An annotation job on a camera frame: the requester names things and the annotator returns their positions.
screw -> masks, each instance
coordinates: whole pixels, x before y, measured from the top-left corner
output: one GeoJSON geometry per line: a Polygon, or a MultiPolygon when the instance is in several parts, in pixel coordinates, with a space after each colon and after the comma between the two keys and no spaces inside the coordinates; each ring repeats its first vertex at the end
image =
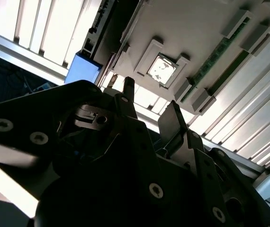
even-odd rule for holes
{"type": "Polygon", "coordinates": [[[125,97],[121,97],[122,100],[124,100],[125,102],[128,102],[129,100],[127,100],[127,98],[125,97]]]}
{"type": "Polygon", "coordinates": [[[36,131],[30,135],[30,140],[34,144],[44,145],[49,141],[49,138],[43,132],[36,131]]]}
{"type": "Polygon", "coordinates": [[[199,138],[199,136],[197,135],[196,132],[193,132],[192,134],[193,134],[194,137],[199,138]]]}
{"type": "Polygon", "coordinates": [[[93,91],[93,92],[97,92],[97,91],[98,91],[98,90],[97,90],[96,88],[94,88],[94,87],[90,87],[89,90],[90,90],[90,91],[93,91]]]}
{"type": "Polygon", "coordinates": [[[225,156],[224,152],[222,152],[221,150],[218,150],[217,153],[218,153],[220,156],[222,156],[222,157],[225,156]]]}
{"type": "Polygon", "coordinates": [[[217,218],[221,223],[225,223],[225,215],[218,207],[213,207],[212,211],[215,218],[217,218]]]}
{"type": "Polygon", "coordinates": [[[108,121],[108,119],[105,116],[100,116],[97,118],[96,122],[97,124],[104,124],[108,121]]]}
{"type": "Polygon", "coordinates": [[[149,186],[149,190],[155,198],[161,199],[163,197],[163,190],[158,184],[151,183],[149,186]]]}
{"type": "Polygon", "coordinates": [[[0,118],[0,132],[11,131],[13,127],[14,127],[14,124],[11,121],[0,118]]]}

dark background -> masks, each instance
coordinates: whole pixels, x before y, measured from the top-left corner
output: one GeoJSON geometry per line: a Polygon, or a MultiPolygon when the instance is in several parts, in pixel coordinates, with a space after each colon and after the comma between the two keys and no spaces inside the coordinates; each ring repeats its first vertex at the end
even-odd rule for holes
{"type": "MultiPolygon", "coordinates": [[[[0,59],[0,102],[31,93],[31,90],[35,90],[46,82],[30,72],[0,59]]],[[[0,201],[0,227],[26,227],[27,223],[28,217],[17,207],[0,201]]]]}

